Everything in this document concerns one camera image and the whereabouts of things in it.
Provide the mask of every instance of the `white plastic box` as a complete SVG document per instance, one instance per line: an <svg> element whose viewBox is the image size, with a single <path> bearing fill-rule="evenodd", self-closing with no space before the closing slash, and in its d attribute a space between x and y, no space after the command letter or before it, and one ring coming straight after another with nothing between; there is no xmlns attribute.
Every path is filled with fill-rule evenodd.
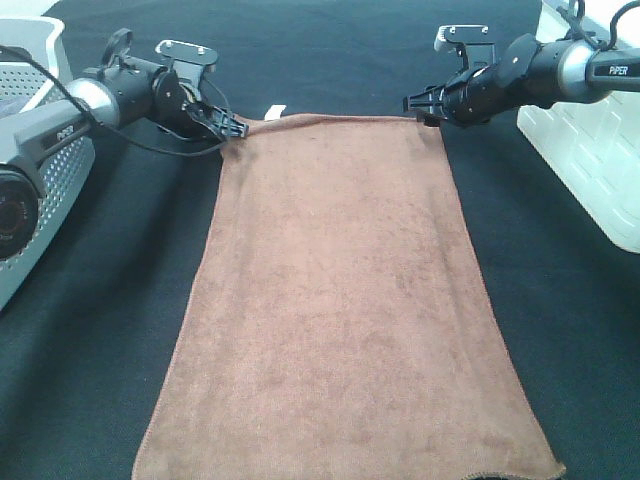
<svg viewBox="0 0 640 480"><path fill-rule="evenodd" d="M608 40L611 17L626 0L587 0L584 26ZM544 0L536 37L565 35L556 12L562 0ZM640 46L640 8L618 24L618 46ZM611 241L640 252L640 93L614 92L592 104L558 103L550 110L522 107L518 127Z"/></svg>

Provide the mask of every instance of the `black cloth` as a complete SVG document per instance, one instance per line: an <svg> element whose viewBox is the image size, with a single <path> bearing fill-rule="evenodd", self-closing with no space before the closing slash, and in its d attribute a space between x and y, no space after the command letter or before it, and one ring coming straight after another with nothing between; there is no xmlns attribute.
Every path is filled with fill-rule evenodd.
<svg viewBox="0 0 640 480"><path fill-rule="evenodd" d="M437 27L486 23L503 51L540 3L475 0L64 0L75 75L109 35L220 53L234 111L396 115L441 83ZM128 133L179 148L153 126ZM640 478L640 257L613 246L515 126L443 127L487 289L530 403L570 479ZM125 479L155 405L215 203L221 158L114 138L0 318L0 478Z"/></svg>

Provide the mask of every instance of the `brown towel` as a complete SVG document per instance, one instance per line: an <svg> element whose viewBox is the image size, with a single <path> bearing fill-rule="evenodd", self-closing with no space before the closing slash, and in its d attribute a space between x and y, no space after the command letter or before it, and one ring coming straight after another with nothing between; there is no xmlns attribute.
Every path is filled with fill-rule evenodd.
<svg viewBox="0 0 640 480"><path fill-rule="evenodd" d="M295 115L254 123L223 156L135 480L563 473L494 320L439 130Z"/></svg>

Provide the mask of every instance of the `black table surface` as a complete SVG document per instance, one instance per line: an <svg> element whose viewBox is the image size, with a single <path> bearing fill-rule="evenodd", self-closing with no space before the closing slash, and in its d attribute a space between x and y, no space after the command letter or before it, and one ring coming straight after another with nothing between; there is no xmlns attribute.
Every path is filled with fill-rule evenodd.
<svg viewBox="0 0 640 480"><path fill-rule="evenodd" d="M399 115L459 68L441 24L487 24L498 49L535 32L537 0L63 0L75 75L110 34L216 49L234 111ZM569 479L640 478L640 257L613 246L518 131L515 113L442 128L496 318ZM144 121L136 138L180 148ZM115 138L0 318L0 478L125 479L200 262L222 159Z"/></svg>

